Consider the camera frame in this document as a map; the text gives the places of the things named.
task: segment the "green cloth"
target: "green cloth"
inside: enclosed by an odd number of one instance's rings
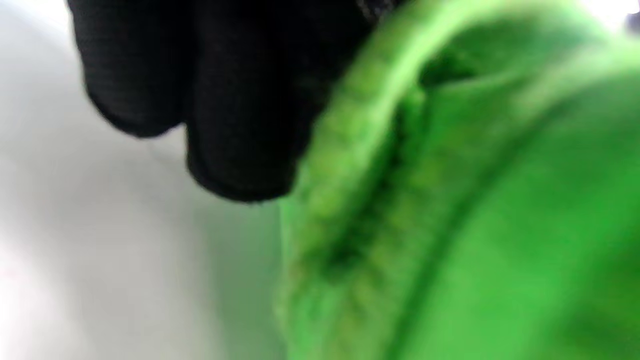
[[[282,204],[289,359],[640,359],[639,94],[576,1],[398,9]]]

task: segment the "green fleece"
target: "green fleece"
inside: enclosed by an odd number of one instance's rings
[[[398,9],[282,204],[290,359],[640,359],[639,94],[575,1]]]

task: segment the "white background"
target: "white background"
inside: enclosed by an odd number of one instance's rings
[[[281,358],[276,208],[199,190],[181,129],[111,129],[70,34],[61,0],[0,0],[0,360]]]

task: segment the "black knit fabric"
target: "black knit fabric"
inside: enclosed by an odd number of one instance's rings
[[[290,190],[312,119],[374,26],[369,13],[390,4],[68,3],[86,90],[102,115],[142,138],[186,123],[194,179],[245,202]]]

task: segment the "black cloth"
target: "black cloth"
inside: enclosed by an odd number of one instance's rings
[[[312,119],[390,0],[68,0],[86,91],[140,138],[180,123],[219,196],[285,195]]]

